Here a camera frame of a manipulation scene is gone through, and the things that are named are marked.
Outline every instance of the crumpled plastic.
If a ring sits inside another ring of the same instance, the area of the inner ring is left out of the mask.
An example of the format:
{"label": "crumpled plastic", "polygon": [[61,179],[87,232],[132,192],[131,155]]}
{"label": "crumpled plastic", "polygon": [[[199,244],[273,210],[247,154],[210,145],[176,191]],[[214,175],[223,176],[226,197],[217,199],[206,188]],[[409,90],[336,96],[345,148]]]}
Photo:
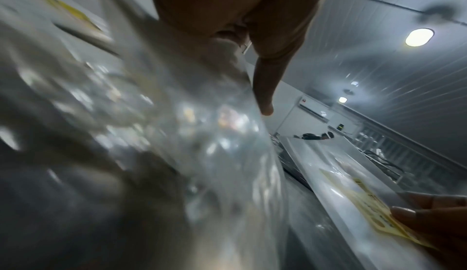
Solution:
{"label": "crumpled plastic", "polygon": [[0,266],[279,269],[284,176],[241,52],[102,4],[124,72],[0,10]]}

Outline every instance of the oval ceiling light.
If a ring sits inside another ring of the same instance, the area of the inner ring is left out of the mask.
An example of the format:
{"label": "oval ceiling light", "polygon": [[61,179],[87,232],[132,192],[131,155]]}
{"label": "oval ceiling light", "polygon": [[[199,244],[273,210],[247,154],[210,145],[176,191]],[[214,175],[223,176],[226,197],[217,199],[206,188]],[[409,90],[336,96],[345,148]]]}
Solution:
{"label": "oval ceiling light", "polygon": [[419,47],[426,44],[434,35],[434,31],[428,28],[420,28],[410,32],[405,43],[410,47]]}

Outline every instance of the ceiling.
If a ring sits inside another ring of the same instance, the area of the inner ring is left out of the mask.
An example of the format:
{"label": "ceiling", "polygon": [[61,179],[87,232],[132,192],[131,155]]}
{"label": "ceiling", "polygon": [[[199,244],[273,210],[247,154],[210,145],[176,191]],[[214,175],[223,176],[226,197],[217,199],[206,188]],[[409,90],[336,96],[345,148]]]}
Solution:
{"label": "ceiling", "polygon": [[[347,107],[467,165],[466,4],[326,0],[283,81],[328,104],[351,89]],[[434,37],[408,47],[417,28]],[[246,57],[256,62],[254,50]]]}

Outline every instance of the shiny plastic surface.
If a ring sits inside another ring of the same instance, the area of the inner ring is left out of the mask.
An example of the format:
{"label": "shiny plastic surface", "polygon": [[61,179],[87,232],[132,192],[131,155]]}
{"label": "shiny plastic surface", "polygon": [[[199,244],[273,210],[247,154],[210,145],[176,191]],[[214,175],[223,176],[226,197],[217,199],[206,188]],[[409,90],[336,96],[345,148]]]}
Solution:
{"label": "shiny plastic surface", "polygon": [[1,268],[279,269],[284,176],[243,55],[102,2],[125,72],[0,9]]}
{"label": "shiny plastic surface", "polygon": [[350,177],[359,178],[388,206],[410,207],[399,194],[400,188],[375,166],[372,168],[345,138],[307,141],[280,137],[280,141],[365,269],[440,269],[422,246],[377,232],[320,171],[349,177],[342,177],[341,184],[355,191],[360,188]]}

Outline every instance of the white split air conditioner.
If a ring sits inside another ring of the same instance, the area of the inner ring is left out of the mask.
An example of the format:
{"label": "white split air conditioner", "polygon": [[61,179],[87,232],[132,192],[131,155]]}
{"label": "white split air conditioner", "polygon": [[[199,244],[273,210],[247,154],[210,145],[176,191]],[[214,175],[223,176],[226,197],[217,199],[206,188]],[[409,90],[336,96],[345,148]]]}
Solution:
{"label": "white split air conditioner", "polygon": [[308,96],[303,96],[300,99],[298,106],[324,122],[328,122],[334,115],[334,112],[331,111],[328,106],[325,106]]}

